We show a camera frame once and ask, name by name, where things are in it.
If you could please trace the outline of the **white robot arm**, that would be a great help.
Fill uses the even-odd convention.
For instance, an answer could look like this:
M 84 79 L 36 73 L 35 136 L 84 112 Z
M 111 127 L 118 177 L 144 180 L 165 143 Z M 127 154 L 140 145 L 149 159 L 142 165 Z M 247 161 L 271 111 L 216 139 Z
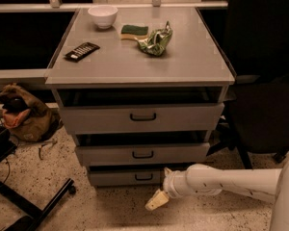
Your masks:
M 289 159 L 283 168 L 217 169 L 194 164 L 186 170 L 166 167 L 164 172 L 162 189 L 145 204 L 148 211 L 165 205 L 171 198 L 227 191 L 272 203 L 270 231 L 289 231 Z

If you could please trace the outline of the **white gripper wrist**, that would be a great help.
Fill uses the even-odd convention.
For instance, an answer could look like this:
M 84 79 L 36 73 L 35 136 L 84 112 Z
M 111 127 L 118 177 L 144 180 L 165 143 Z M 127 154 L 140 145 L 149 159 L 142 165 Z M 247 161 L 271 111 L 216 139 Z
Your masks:
M 184 171 L 172 171 L 168 167 L 165 167 L 164 173 L 163 191 L 157 190 L 147 201 L 145 208 L 148 211 L 156 210 L 165 205 L 169 202 L 170 198 L 180 198 L 191 194 L 191 188 L 187 183 Z

